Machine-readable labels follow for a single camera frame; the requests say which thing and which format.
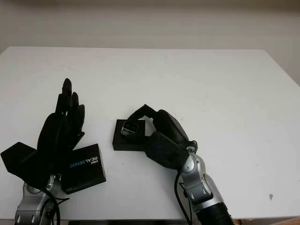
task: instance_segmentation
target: black cable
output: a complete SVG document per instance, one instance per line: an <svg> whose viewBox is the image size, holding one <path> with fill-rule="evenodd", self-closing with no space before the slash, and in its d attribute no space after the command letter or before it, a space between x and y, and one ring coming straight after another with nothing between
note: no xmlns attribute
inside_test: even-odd
<svg viewBox="0 0 300 225"><path fill-rule="evenodd" d="M43 191L46 195L48 195L48 197L53 202L53 204L54 204L54 211L56 212L56 225L60 225L60 208L59 208L59 206L57 204L57 201L56 201L55 197L52 195L52 193L50 191L48 191L45 188L41 189L41 191Z"/></svg>
<svg viewBox="0 0 300 225"><path fill-rule="evenodd" d="M56 198L57 200L69 200L70 198Z"/></svg>
<svg viewBox="0 0 300 225"><path fill-rule="evenodd" d="M179 183L180 187L182 190L187 194L186 189L183 187L183 183ZM192 216L192 207L191 207L191 202L188 201L188 207L189 207L189 219L191 222L193 222L193 216Z"/></svg>
<svg viewBox="0 0 300 225"><path fill-rule="evenodd" d="M63 200L61 200L59 203L58 203L58 205L59 204L62 204L63 202L65 202L65 201L67 201L67 200L69 200L70 198L65 198L65 199L63 199Z"/></svg>
<svg viewBox="0 0 300 225"><path fill-rule="evenodd" d="M192 207L191 207L190 201L188 201L188 207L189 207L189 219L190 219L191 223L193 223Z"/></svg>
<svg viewBox="0 0 300 225"><path fill-rule="evenodd" d="M185 211L185 209L184 209L184 207L183 207L183 205L182 205L182 202L181 202L181 200L180 200L180 198L179 198L179 196L178 196L177 185L178 185L178 179L179 179L179 176L180 176L180 172L178 172L177 175L176 175L176 177L175 177L175 182L174 182L174 192L175 192L175 196L176 196L176 198L177 198L177 201L178 201L178 204L179 204L179 206L180 206L180 208L181 208L181 211L182 211L182 213L184 214L184 217L185 217L186 220L187 220L187 223L188 223L189 225L192 225L192 222L189 220L188 215L187 215L187 212Z"/></svg>

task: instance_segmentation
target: white table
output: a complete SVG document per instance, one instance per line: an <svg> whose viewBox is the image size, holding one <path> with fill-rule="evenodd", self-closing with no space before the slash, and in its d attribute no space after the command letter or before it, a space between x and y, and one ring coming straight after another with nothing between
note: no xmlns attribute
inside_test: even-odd
<svg viewBox="0 0 300 225"><path fill-rule="evenodd" d="M10 47L0 55L0 151L36 148L66 77L86 109L76 148L99 143L107 182L71 194L62 219L183 218L175 171L113 150L116 119L144 103L198 141L234 218L300 214L300 88L265 51ZM0 160L0 218L14 218L22 185Z"/></svg>

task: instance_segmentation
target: small black box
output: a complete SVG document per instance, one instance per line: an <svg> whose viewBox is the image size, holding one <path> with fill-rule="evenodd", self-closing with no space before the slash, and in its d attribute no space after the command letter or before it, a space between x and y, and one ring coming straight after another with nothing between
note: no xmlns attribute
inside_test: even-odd
<svg viewBox="0 0 300 225"><path fill-rule="evenodd" d="M98 144L70 152L61 175L61 189L70 194L106 181Z"/></svg>
<svg viewBox="0 0 300 225"><path fill-rule="evenodd" d="M134 143L133 141L127 140L121 135L121 129L126 120L117 120L116 129L113 135L113 149L115 151L144 151L144 143ZM136 136L144 138L145 136L145 121L137 120L135 124L138 125Z"/></svg>

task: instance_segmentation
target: robotic arm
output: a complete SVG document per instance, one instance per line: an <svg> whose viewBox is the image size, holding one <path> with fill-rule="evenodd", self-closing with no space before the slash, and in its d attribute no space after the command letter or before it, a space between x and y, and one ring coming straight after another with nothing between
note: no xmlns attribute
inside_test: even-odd
<svg viewBox="0 0 300 225"><path fill-rule="evenodd" d="M84 135L83 122L84 105L79 105L78 95L72 93L71 81L66 79L56 110L43 125L37 150L18 142L1 153L7 170L25 182L23 199L15 214L16 225L49 225L55 213L60 224L56 202L60 176L68 153Z"/></svg>
<svg viewBox="0 0 300 225"><path fill-rule="evenodd" d="M156 131L150 137L135 135L138 130L135 121L143 116L153 119ZM188 200L202 225L234 224L213 179L205 171L204 161L196 155L197 143L189 141L179 122L168 112L164 110L156 112L144 105L124 123L121 134L131 141L146 140L145 153L149 158L164 167L178 171L175 194L181 176ZM191 224L180 200L179 204Z"/></svg>

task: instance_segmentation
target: white wall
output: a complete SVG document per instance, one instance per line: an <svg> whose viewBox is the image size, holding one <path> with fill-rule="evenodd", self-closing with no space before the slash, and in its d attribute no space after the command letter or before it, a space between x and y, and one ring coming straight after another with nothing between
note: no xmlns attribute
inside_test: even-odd
<svg viewBox="0 0 300 225"><path fill-rule="evenodd" d="M0 0L10 45L264 49L300 84L300 1Z"/></svg>

